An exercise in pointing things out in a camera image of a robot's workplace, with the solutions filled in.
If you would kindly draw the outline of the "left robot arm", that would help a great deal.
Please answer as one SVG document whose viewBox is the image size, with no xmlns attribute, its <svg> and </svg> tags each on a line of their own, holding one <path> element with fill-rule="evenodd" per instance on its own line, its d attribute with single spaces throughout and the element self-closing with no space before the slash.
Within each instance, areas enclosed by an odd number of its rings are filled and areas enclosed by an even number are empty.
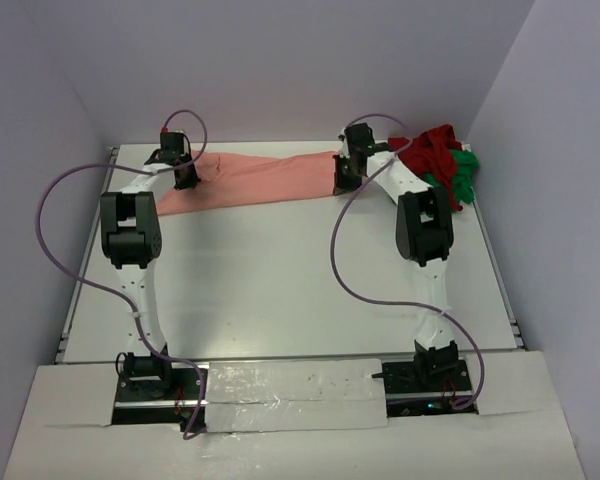
<svg viewBox="0 0 600 480">
<path fill-rule="evenodd" d="M 160 147 L 141 173 L 100 198 L 102 251 L 115 269 L 121 293 L 132 302 L 135 331 L 123 355 L 122 376 L 157 399 L 168 396 L 176 384 L 157 312 L 155 267 L 162 250 L 157 199 L 171 188 L 197 185 L 191 160 L 186 134 L 162 128 Z"/>
</svg>

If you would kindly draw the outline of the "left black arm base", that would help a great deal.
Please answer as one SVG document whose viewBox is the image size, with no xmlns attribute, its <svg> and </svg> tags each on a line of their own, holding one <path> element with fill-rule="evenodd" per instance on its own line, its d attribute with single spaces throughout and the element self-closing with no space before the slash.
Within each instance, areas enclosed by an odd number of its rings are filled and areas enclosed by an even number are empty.
<svg viewBox="0 0 600 480">
<path fill-rule="evenodd" d="M 207 370 L 175 367 L 154 356 L 121 352 L 116 357 L 116 393 L 111 423 L 116 426 L 176 426 L 196 435 L 206 429 Z"/>
</svg>

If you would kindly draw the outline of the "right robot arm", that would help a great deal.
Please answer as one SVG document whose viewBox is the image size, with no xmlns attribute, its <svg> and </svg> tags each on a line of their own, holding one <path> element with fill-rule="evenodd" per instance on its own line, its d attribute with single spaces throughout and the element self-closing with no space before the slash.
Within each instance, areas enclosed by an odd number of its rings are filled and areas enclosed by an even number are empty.
<svg viewBox="0 0 600 480">
<path fill-rule="evenodd" d="M 414 336 L 413 373 L 406 379 L 435 391 L 459 363 L 446 292 L 447 260 L 454 242 L 449 194 L 445 188 L 420 179 L 399 160 L 389 143 L 374 139 L 366 123 L 348 125 L 339 140 L 333 194 L 355 197 L 374 183 L 396 205 L 396 247 L 402 259 L 411 264 L 414 285 L 421 296 L 402 303 L 421 310 Z"/>
</svg>

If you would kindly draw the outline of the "salmon pink t shirt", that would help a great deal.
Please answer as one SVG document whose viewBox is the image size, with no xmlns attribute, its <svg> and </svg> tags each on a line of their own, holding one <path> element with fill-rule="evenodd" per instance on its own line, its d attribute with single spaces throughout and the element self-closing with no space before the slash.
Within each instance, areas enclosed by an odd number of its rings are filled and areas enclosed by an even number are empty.
<svg viewBox="0 0 600 480">
<path fill-rule="evenodd" d="M 160 216 L 211 209 L 311 200 L 333 194 L 332 151 L 287 158 L 206 153 L 196 161 L 200 182 L 171 189 L 157 202 Z"/>
</svg>

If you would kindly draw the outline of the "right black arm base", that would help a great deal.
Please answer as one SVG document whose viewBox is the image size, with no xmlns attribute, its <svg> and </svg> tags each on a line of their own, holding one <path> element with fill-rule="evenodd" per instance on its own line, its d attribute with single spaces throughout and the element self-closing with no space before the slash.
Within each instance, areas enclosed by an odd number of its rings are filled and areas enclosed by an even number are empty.
<svg viewBox="0 0 600 480">
<path fill-rule="evenodd" d="M 389 418 L 477 412 L 474 404 L 459 410 L 453 408 L 456 402 L 464 402 L 473 395 L 464 360 L 454 370 L 429 380 L 416 378 L 414 361 L 383 362 L 381 371 L 371 377 L 383 382 Z"/>
</svg>

